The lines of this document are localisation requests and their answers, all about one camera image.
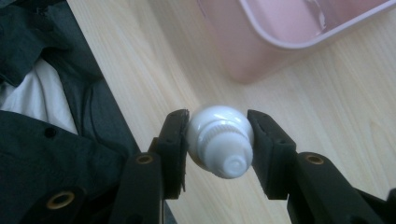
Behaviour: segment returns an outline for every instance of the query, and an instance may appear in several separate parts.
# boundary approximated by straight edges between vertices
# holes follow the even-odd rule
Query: button
[[[54,128],[47,128],[46,131],[44,131],[44,135],[48,138],[53,138],[56,135],[56,130]]]

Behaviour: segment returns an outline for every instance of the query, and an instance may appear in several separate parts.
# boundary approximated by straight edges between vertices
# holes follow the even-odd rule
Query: white cloth
[[[78,134],[57,71],[39,59],[17,88],[0,84],[0,110],[23,114]]]

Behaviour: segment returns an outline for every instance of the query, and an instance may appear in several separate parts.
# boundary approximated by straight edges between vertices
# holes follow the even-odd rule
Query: bottle
[[[195,163],[221,178],[243,175],[253,159],[251,125],[228,106],[210,106],[193,115],[187,141]]]

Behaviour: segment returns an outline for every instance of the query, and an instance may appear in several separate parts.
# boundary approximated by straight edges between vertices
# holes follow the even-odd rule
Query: pink container
[[[332,40],[360,21],[396,6],[396,0],[197,2],[226,67],[241,82],[251,82],[301,58],[325,40]]]

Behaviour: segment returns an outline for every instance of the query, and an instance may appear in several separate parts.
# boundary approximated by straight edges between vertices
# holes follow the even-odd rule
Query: table
[[[230,105],[271,115],[358,189],[396,187],[396,10],[247,85],[229,78],[194,0],[68,3],[143,151],[168,113]],[[224,180],[188,157],[186,186],[169,201],[178,223],[290,223],[252,169]]]

